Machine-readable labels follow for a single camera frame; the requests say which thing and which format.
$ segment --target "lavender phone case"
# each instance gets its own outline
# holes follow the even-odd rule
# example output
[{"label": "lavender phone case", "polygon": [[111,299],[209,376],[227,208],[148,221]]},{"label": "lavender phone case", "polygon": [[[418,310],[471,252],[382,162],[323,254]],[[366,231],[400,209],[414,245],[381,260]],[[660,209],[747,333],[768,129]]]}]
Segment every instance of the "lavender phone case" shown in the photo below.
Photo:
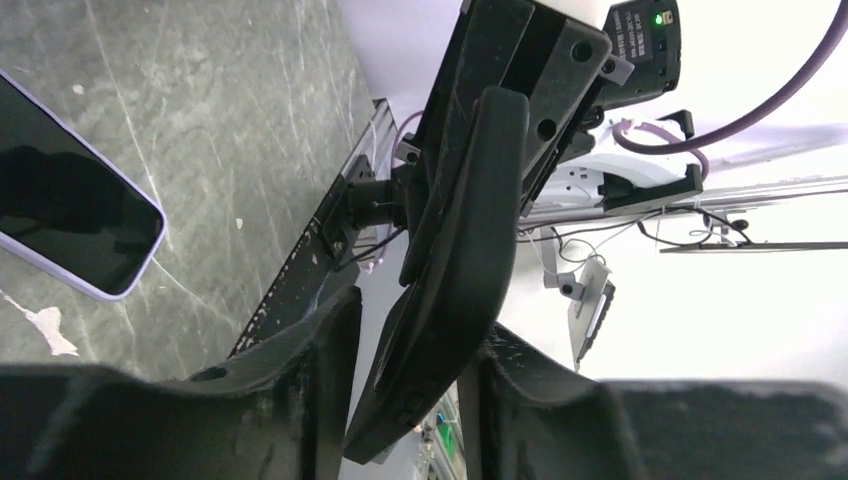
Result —
[{"label": "lavender phone case", "polygon": [[121,300],[121,299],[125,298],[127,295],[129,295],[129,293],[132,291],[132,289],[135,288],[135,286],[138,284],[138,281],[141,278],[141,275],[147,269],[147,266],[150,264],[150,261],[153,260],[153,255],[159,249],[159,245],[162,243],[162,239],[165,237],[165,232],[167,231],[167,228],[168,228],[168,220],[167,220],[167,217],[165,216],[165,212],[162,210],[162,207],[160,205],[158,205],[155,201],[153,201],[152,198],[150,198],[149,195],[147,195],[143,190],[138,188],[138,186],[135,183],[133,183],[132,180],[127,178],[127,176],[124,175],[124,172],[122,172],[119,168],[117,168],[115,165],[113,165],[112,162],[107,160],[106,157],[101,155],[88,142],[86,142],[82,137],[77,135],[76,132],[74,132],[73,130],[68,128],[68,126],[65,125],[64,122],[59,120],[59,117],[57,117],[53,112],[51,112],[47,107],[45,107],[41,102],[39,102],[35,97],[33,97],[29,92],[24,90],[23,87],[21,87],[17,82],[15,82],[9,75],[7,75],[6,72],[4,72],[3,70],[0,70],[0,77],[2,77],[3,80],[9,82],[9,84],[11,84],[21,95],[23,95],[30,102],[32,102],[33,105],[40,108],[44,113],[46,113],[54,122],[56,122],[57,125],[59,125],[59,127],[62,130],[64,130],[69,135],[74,137],[81,145],[83,145],[85,148],[87,148],[93,155],[95,155],[101,162],[103,162],[103,165],[108,167],[110,170],[112,170],[112,172],[114,172],[124,182],[126,182],[127,185],[130,188],[132,188],[133,190],[138,192],[138,194],[141,195],[141,197],[144,198],[145,201],[149,202],[150,205],[153,206],[156,209],[156,211],[158,211],[159,214],[162,217],[162,231],[159,233],[158,238],[156,238],[156,241],[153,243],[153,246],[150,249],[150,253],[148,254],[148,256],[142,262],[141,268],[139,268],[138,273],[136,274],[135,278],[133,278],[132,282],[129,284],[127,289],[124,290],[123,292],[121,292],[118,295],[108,294],[108,293],[98,289],[94,285],[91,285],[90,283],[82,280],[78,276],[76,276],[73,273],[69,272],[68,270],[62,268],[61,266],[55,264],[51,260],[48,260],[47,258],[42,256],[41,254],[31,250],[29,247],[21,244],[17,240],[14,240],[13,238],[9,237],[8,235],[4,234],[3,232],[0,232],[0,248],[8,250],[9,252],[17,255],[18,257],[22,258],[23,260],[26,260],[27,262],[31,263],[32,265],[35,265],[36,267],[44,270],[45,272],[49,273],[53,277],[61,280],[62,282],[64,282],[64,283],[70,285],[71,287],[79,290],[80,292],[94,298],[95,300],[116,301],[116,300]]}]

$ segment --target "wire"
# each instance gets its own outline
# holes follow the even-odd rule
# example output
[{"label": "wire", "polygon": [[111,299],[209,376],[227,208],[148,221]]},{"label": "wire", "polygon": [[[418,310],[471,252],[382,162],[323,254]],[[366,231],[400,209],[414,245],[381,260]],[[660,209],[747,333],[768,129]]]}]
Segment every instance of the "wire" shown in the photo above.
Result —
[{"label": "wire", "polygon": [[[588,242],[588,241],[586,241],[586,240],[580,239],[580,238],[569,238],[568,240],[566,240],[566,241],[563,243],[563,242],[562,242],[562,238],[560,238],[560,258],[562,258],[563,260],[565,260],[566,262],[569,262],[569,263],[577,263],[577,264],[579,264],[579,265],[577,266],[577,268],[576,268],[576,269],[574,269],[572,272],[568,272],[568,273],[576,272],[577,270],[579,270],[580,268],[582,268],[582,267],[583,267],[583,265],[585,265],[585,264],[586,264],[586,262],[588,262],[588,261],[589,261],[589,260],[591,260],[592,258],[600,258],[600,259],[602,259],[602,260],[603,260],[604,265],[606,265],[606,264],[607,264],[607,259],[606,259],[606,257],[604,257],[603,255],[601,255],[600,253],[598,253],[598,250],[600,250],[600,248],[601,248],[602,246],[604,246],[605,244],[609,243],[612,239],[614,239],[614,238],[618,237],[619,235],[623,234],[624,232],[626,232],[626,231],[630,230],[631,228],[633,228],[633,226],[634,226],[634,225],[636,225],[636,223],[637,223],[637,222],[640,222],[640,221],[643,221],[643,220],[647,220],[647,219],[649,219],[649,218],[656,217],[656,216],[657,216],[657,213],[655,213],[655,212],[651,212],[651,213],[648,213],[648,214],[646,214],[646,215],[642,216],[642,218],[640,218],[640,219],[638,219],[638,220],[631,221],[630,223],[628,223],[628,224],[626,224],[626,225],[623,225],[623,227],[624,227],[624,228],[622,228],[621,230],[619,230],[619,231],[615,232],[614,234],[610,235],[609,237],[607,237],[606,239],[604,239],[603,241],[601,241],[601,243],[599,243],[599,244],[597,244],[597,245],[593,245],[592,243],[590,243],[590,242]],[[566,246],[568,246],[568,244],[569,244],[570,242],[580,242],[580,243],[583,243],[584,245],[587,245],[589,248],[591,248],[591,249],[592,249],[592,253],[591,253],[591,254],[589,254],[586,258],[583,258],[583,259],[580,259],[580,260],[573,260],[573,259],[565,258],[565,256],[562,254],[562,251],[565,249],[565,247],[566,247]]]},{"label": "wire", "polygon": [[[742,238],[745,239],[746,243],[749,243],[749,244],[754,243],[754,241],[751,240],[751,237],[746,235],[745,232],[743,232],[740,228],[737,228],[736,226],[734,226],[732,223],[728,222],[727,220],[719,217],[718,215],[714,215],[714,214],[704,210],[703,208],[698,208],[698,207],[666,207],[666,209],[665,209],[665,211],[667,211],[667,212],[680,211],[680,210],[685,210],[685,211],[689,211],[689,212],[693,212],[693,213],[699,213],[699,214],[701,214],[705,217],[710,218],[711,220],[715,220],[715,221],[717,221],[717,222],[719,222],[723,225],[728,226],[734,232],[738,233]],[[642,220],[637,221],[636,226],[639,228],[639,233],[641,233],[643,236],[650,238],[651,240],[653,240],[655,242],[662,243],[662,244],[665,244],[665,245],[670,245],[672,247],[691,247],[691,246],[694,246],[694,245],[701,245],[701,244],[705,243],[707,240],[709,240],[714,235],[725,238],[725,236],[723,234],[719,234],[717,232],[710,230],[710,231],[704,231],[704,233],[706,233],[707,235],[704,238],[698,240],[697,242],[677,243],[677,242],[672,242],[672,241],[669,241],[669,240],[664,240],[662,238],[659,238],[659,236],[657,236],[657,235],[651,235],[650,233],[648,233],[647,229],[645,229],[645,224],[642,223]]]},{"label": "wire", "polygon": [[624,149],[643,155],[671,155],[688,152],[732,137],[766,118],[798,93],[830,58],[830,55],[842,41],[842,37],[845,36],[846,30],[848,30],[848,0],[841,0],[836,14],[833,16],[833,22],[828,27],[821,42],[798,72],[786,82],[786,85],[755,109],[718,130],[669,145],[642,145],[628,140],[624,135],[626,128],[619,123],[613,127],[613,137]]},{"label": "wire", "polygon": [[[623,122],[620,122],[619,125],[616,125],[615,127],[613,127],[613,131],[615,131],[616,127],[627,130],[627,129],[633,127],[633,121],[632,120],[624,120]],[[659,137],[659,138],[665,140],[669,144],[680,143],[682,141],[679,138],[677,138],[673,133],[665,130],[664,128],[658,127],[656,125],[653,125],[653,124],[650,124],[650,123],[647,123],[647,122],[642,122],[642,124],[640,124],[636,127],[633,127],[633,128],[636,129],[636,130],[642,130],[644,132],[648,132],[648,133],[654,135],[655,137]],[[709,174],[710,174],[710,159],[707,158],[706,155],[704,155],[704,152],[702,152],[701,150],[699,150],[697,148],[693,148],[692,150],[689,150],[689,153],[691,153],[695,158],[698,159],[698,163],[701,164],[701,180],[706,180],[707,176],[709,176]]]},{"label": "wire", "polygon": [[335,271],[336,271],[336,272],[340,272],[340,271],[344,270],[344,269],[345,269],[348,265],[350,265],[351,263],[359,262],[359,261],[360,261],[360,260],[362,260],[363,258],[368,257],[368,256],[369,256],[369,255],[371,255],[372,253],[376,252],[377,250],[380,250],[381,248],[383,248],[383,247],[385,247],[386,245],[388,245],[389,243],[391,243],[391,242],[392,242],[392,240],[396,239],[396,238],[397,238],[397,237],[398,237],[401,233],[403,233],[403,232],[404,232],[404,230],[403,230],[403,229],[400,229],[400,228],[399,228],[399,229],[397,229],[397,230],[395,230],[394,232],[392,232],[392,234],[391,234],[391,235],[389,235],[388,237],[386,237],[383,241],[381,241],[381,242],[377,242],[377,244],[376,244],[376,245],[374,245],[373,247],[369,248],[368,250],[365,250],[364,252],[362,252],[362,253],[360,253],[360,254],[358,254],[358,255],[354,255],[354,256],[353,256],[352,258],[350,258],[349,260],[347,260],[347,261],[345,261],[345,262],[342,262],[342,263],[341,263],[338,267],[336,267],[336,268],[335,268]]},{"label": "wire", "polygon": [[398,127],[397,134],[395,135],[395,142],[392,144],[392,165],[394,165],[394,159],[397,158],[395,157],[395,152],[397,151],[398,145],[400,145],[400,139],[403,138],[403,134],[406,130],[406,127],[408,127],[413,120],[420,117],[421,115],[424,115],[424,110],[419,110],[413,113],[412,115],[406,117],[406,120],[401,122],[400,126]]},{"label": "wire", "polygon": [[[660,212],[657,211],[657,212],[653,213],[652,216],[657,216],[659,214],[660,214]],[[572,232],[560,233],[560,234],[558,234],[558,236],[571,237],[571,236],[574,236],[574,235],[580,235],[581,233],[603,232],[603,231],[606,231],[606,230],[613,230],[613,229],[616,229],[616,228],[621,228],[621,227],[626,227],[628,225],[633,225],[638,221],[639,221],[639,219],[629,220],[627,222],[622,222],[622,223],[616,223],[615,225],[607,225],[607,226],[604,226],[604,227],[582,228],[580,230],[574,230]],[[552,226],[552,225],[557,225],[559,223],[562,223],[562,220],[552,220],[550,222],[539,223],[539,224],[533,225],[531,227],[527,227],[525,229],[519,230],[518,236],[523,237],[524,235],[522,235],[522,232],[525,232],[525,234],[526,234],[526,232],[532,232],[536,228],[549,227],[549,226]],[[544,241],[544,240],[553,240],[555,238],[557,238],[557,236],[544,237],[544,238],[540,238],[539,241],[541,242],[541,241]],[[527,240],[518,240],[517,242],[518,243],[529,243]]]},{"label": "wire", "polygon": [[368,120],[368,125],[368,130],[371,130],[371,161],[369,163],[371,164],[371,170],[373,170],[376,175],[380,172],[380,168],[383,166],[382,162],[377,165],[377,144],[380,140],[377,139],[377,126],[374,125],[374,120]]},{"label": "wire", "polygon": [[738,247],[739,244],[736,243],[736,240],[730,238],[730,235],[725,235],[721,232],[714,232],[712,230],[689,230],[690,237],[697,237],[700,235],[709,235],[710,237],[716,236],[723,238],[731,247]]},{"label": "wire", "polygon": [[[395,162],[395,151],[397,151],[397,147],[398,147],[398,145],[400,144],[400,140],[401,140],[401,138],[402,138],[402,136],[403,136],[404,131],[406,130],[406,127],[408,127],[408,126],[409,126],[409,124],[410,124],[410,123],[411,123],[411,122],[412,122],[412,121],[413,121],[416,117],[420,117],[420,116],[421,116],[421,115],[423,115],[423,114],[424,114],[424,110],[419,110],[419,111],[417,111],[417,112],[413,113],[412,115],[410,115],[409,117],[407,117],[407,118],[406,118],[406,120],[404,120],[403,122],[401,122],[400,126],[398,127],[397,133],[395,133],[395,140],[394,140],[394,142],[392,142],[392,151],[391,151],[391,152],[389,152],[389,157],[391,158],[391,163],[390,163],[390,165],[391,165],[391,167],[392,167],[392,168],[394,168],[394,167],[395,167],[395,165],[396,165],[396,162]],[[376,140],[376,139],[377,139],[377,133],[376,133],[376,130],[372,130],[372,131],[374,132],[374,144],[376,145],[376,143],[377,143],[377,140]],[[396,236],[396,234],[399,234],[399,233],[401,232],[401,230],[396,229],[394,225],[389,225],[389,228],[386,230],[386,232],[387,232],[387,233],[386,233],[386,239],[389,239],[389,238],[395,238],[394,236]],[[368,265],[367,273],[369,273],[369,274],[370,274],[370,273],[373,273],[373,272],[374,272],[374,267],[375,267],[376,265],[380,265],[380,264],[382,264],[382,263],[383,263],[383,260],[386,258],[386,251],[387,251],[387,250],[386,250],[386,248],[383,248],[383,249],[380,251],[380,253],[379,253],[379,254],[377,254],[377,259],[376,259],[376,261],[372,261],[372,262]]]},{"label": "wire", "polygon": [[557,272],[552,272],[545,267],[545,261],[542,260],[542,254],[539,253],[539,249],[536,248],[536,242],[533,241],[533,237],[528,235],[527,240],[530,242],[530,245],[533,247],[533,251],[536,252],[536,258],[539,259],[539,265],[542,266],[542,270],[544,270],[547,273],[550,273],[551,275],[557,275]]}]

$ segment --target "screw hole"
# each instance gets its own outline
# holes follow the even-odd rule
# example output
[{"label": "screw hole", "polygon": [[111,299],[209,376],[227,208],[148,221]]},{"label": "screw hole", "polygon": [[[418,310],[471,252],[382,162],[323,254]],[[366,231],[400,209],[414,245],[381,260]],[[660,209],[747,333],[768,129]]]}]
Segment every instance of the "screw hole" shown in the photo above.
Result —
[{"label": "screw hole", "polygon": [[580,63],[588,62],[592,58],[592,45],[589,42],[577,42],[571,48],[571,58]]},{"label": "screw hole", "polygon": [[192,382],[208,382],[210,380],[218,380],[219,378],[224,378],[229,375],[230,372],[224,367],[209,367],[206,370],[201,370],[191,377],[189,380]]},{"label": "screw hole", "polygon": [[554,135],[556,135],[556,122],[553,120],[546,118],[536,126],[536,136],[539,140],[547,142],[554,138]]}]

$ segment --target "black plastic part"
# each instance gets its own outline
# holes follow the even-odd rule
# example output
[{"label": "black plastic part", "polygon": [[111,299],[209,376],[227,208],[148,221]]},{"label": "black plastic part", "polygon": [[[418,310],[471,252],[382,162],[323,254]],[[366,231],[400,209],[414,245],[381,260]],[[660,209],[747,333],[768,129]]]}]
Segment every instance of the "black plastic part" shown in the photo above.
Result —
[{"label": "black plastic part", "polygon": [[389,313],[351,419],[345,456],[355,462],[370,461],[432,409],[486,338],[506,296],[527,98],[490,87],[472,125],[424,274]]},{"label": "black plastic part", "polygon": [[595,137],[585,132],[577,132],[571,143],[565,148],[557,163],[565,163],[577,157],[588,155],[595,148]]},{"label": "black plastic part", "polygon": [[604,174],[604,200],[601,206],[608,215],[638,215],[659,210],[703,191],[704,180],[698,165],[686,167],[685,178],[654,188],[636,188],[627,180]]},{"label": "black plastic part", "polygon": [[390,180],[349,183],[348,209],[355,229],[386,224],[406,228],[406,183],[413,168],[410,164],[394,168]]},{"label": "black plastic part", "polygon": [[816,250],[848,250],[848,242],[765,242],[698,243],[660,250],[660,253],[745,253],[745,252],[812,252]]},{"label": "black plastic part", "polygon": [[[410,246],[400,283],[423,272],[450,201],[471,112],[483,91],[502,86],[530,100],[523,141],[522,205],[532,201],[579,131],[597,93],[590,87],[612,44],[607,35],[528,0],[474,0],[460,15],[421,123],[410,144],[424,165],[411,179]],[[429,190],[422,188],[424,176]]]},{"label": "black plastic part", "polygon": [[683,136],[686,140],[695,136],[695,120],[692,118],[692,112],[689,110],[679,110],[670,115],[666,115],[660,120],[672,120],[680,125],[680,130],[683,131]]},{"label": "black plastic part", "polygon": [[300,321],[338,290],[359,277],[355,262],[337,271],[353,256],[359,230],[348,208],[352,183],[370,182],[368,158],[357,157],[345,176],[339,175],[301,234],[280,273],[245,325],[230,356],[244,352]]},{"label": "black plastic part", "polygon": [[0,478],[336,480],[359,291],[191,380],[0,368]]},{"label": "black plastic part", "polygon": [[816,384],[595,383],[498,325],[458,386],[468,480],[848,478],[848,399]]},{"label": "black plastic part", "polygon": [[459,175],[474,106],[487,87],[501,84],[533,10],[527,0],[476,0],[460,15],[412,141],[421,151],[417,163],[424,164],[410,181],[423,194],[426,174],[429,189],[425,198],[408,198],[410,243],[401,285],[423,272]]},{"label": "black plastic part", "polygon": [[604,31],[613,55],[636,68],[624,85],[607,84],[595,105],[604,110],[653,100],[677,88],[681,30],[677,0],[632,0],[614,5]]}]

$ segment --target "marble surface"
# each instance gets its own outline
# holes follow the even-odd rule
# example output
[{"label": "marble surface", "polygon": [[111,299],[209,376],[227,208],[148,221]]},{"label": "marble surface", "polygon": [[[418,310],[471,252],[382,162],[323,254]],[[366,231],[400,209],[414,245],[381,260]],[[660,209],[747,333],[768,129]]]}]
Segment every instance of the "marble surface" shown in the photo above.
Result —
[{"label": "marble surface", "polygon": [[223,360],[373,112],[338,6],[0,0],[0,11],[0,69],[170,223],[115,303],[0,251],[0,362],[100,362],[160,380]]}]

